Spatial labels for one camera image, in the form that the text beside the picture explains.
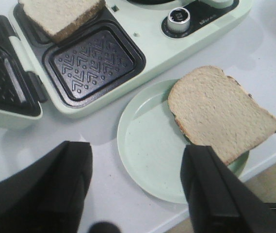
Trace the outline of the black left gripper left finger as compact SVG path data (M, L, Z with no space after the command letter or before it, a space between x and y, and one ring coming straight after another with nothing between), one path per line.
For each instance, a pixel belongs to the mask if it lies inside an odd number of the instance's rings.
M91 145L65 141L0 182L0 233L75 233L93 170Z

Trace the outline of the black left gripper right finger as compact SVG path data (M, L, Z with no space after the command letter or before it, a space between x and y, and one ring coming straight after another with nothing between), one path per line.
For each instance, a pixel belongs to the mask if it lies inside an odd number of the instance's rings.
M264 203L212 147L187 145L180 178L195 233L276 233L276 203Z

